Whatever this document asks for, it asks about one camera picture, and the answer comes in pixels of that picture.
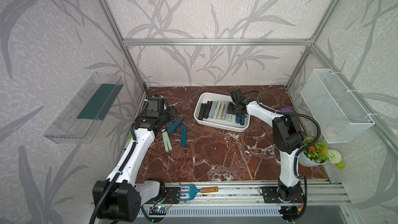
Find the white rectangular storage box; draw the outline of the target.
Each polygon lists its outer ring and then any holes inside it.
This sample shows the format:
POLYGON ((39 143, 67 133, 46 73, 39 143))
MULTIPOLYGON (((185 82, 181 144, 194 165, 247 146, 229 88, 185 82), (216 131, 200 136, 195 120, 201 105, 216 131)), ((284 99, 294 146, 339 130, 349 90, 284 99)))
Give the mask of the white rectangular storage box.
POLYGON ((232 121, 228 121, 228 118, 226 117, 225 119, 213 119, 212 116, 209 116, 207 119, 203 118, 203 120, 199 119, 199 115, 201 112, 201 106, 202 104, 206 104, 207 101, 226 101, 226 102, 232 102, 232 98, 229 95, 223 95, 223 94, 216 94, 216 93, 210 93, 210 92, 205 92, 202 93, 199 97, 199 100, 197 102, 195 111, 194 111, 194 119, 198 124, 201 125, 206 125, 209 127, 214 127, 214 128, 219 128, 219 129, 224 129, 228 131, 234 131, 234 132, 243 132, 245 131, 250 124, 250 117, 249 115, 246 115, 246 118, 244 120, 244 124, 236 123, 235 121, 235 116, 232 117, 232 121))

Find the mint pruning pliers diagonal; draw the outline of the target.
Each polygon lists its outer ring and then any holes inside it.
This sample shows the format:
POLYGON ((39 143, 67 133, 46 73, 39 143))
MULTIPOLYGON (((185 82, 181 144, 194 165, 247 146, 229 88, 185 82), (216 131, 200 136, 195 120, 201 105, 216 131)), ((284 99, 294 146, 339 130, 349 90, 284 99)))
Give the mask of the mint pruning pliers diagonal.
POLYGON ((219 111, 220 111, 221 105, 222 105, 222 102, 218 101, 217 105, 216 105, 216 108, 215 108, 215 111, 214 111, 213 116, 212 116, 213 119, 218 119, 218 115, 219 115, 219 111))

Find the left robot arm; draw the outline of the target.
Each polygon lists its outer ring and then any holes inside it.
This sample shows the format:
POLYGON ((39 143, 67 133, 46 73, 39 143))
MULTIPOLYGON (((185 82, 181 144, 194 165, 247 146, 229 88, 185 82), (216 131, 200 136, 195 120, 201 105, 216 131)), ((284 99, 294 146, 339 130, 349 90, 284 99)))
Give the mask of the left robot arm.
POLYGON ((131 125, 130 143, 119 162, 106 180, 97 181, 93 187, 95 208, 89 223, 97 219, 133 222, 145 203, 162 194, 160 180, 150 179, 137 186, 136 179, 156 135, 176 117, 175 108, 164 97, 148 98, 145 113, 131 125))

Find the grey-blue pruning pliers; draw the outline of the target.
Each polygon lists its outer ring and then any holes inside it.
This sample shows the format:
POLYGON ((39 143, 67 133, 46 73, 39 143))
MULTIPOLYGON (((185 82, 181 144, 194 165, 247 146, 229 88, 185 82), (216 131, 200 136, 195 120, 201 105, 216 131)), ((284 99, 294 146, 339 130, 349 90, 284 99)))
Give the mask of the grey-blue pruning pliers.
POLYGON ((218 101, 212 101, 211 102, 211 108, 208 114, 208 118, 211 119, 214 115, 215 109, 217 107, 218 101))

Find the grey pruning pliers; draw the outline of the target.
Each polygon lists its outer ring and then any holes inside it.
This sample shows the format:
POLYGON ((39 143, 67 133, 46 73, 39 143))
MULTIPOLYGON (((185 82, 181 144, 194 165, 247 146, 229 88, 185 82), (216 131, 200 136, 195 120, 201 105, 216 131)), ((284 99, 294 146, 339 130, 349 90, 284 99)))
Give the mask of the grey pruning pliers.
POLYGON ((223 108, 222 116, 221 116, 222 120, 225 120, 227 117, 228 107, 229 107, 229 102, 226 102, 224 105, 224 108, 223 108))

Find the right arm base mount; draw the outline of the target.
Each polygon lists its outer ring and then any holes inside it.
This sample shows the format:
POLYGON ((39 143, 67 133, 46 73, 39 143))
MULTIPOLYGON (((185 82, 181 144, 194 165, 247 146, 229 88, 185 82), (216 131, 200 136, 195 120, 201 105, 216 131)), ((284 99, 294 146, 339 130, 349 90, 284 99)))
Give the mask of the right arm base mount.
POLYGON ((306 196, 300 185, 290 188, 286 188, 285 186, 264 186, 259 188, 259 193, 262 196, 264 203, 306 204, 306 196))

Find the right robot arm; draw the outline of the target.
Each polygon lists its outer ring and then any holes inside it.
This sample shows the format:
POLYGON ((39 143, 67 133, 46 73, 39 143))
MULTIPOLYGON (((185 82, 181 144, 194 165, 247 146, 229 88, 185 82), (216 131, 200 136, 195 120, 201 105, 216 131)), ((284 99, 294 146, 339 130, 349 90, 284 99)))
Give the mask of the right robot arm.
POLYGON ((230 96, 233 102, 230 107, 232 114, 240 118, 254 116, 272 127, 274 144, 280 152, 281 161, 277 195, 282 202, 292 201, 301 192, 299 155, 319 141, 321 134, 319 123, 307 115, 274 110, 261 103, 259 98, 248 99, 239 89, 230 92, 230 96), (310 120, 317 131, 313 141, 305 146, 303 146, 304 132, 300 125, 300 117, 310 120))

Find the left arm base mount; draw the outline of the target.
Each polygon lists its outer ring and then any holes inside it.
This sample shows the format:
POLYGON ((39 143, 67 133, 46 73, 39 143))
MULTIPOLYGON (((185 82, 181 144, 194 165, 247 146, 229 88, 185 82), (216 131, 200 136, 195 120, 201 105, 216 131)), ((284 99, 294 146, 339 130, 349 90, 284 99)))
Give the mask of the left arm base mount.
POLYGON ((151 199, 149 201, 150 204, 166 204, 166 205, 174 205, 179 203, 179 191, 180 187, 166 187, 164 193, 161 193, 159 196, 151 199))

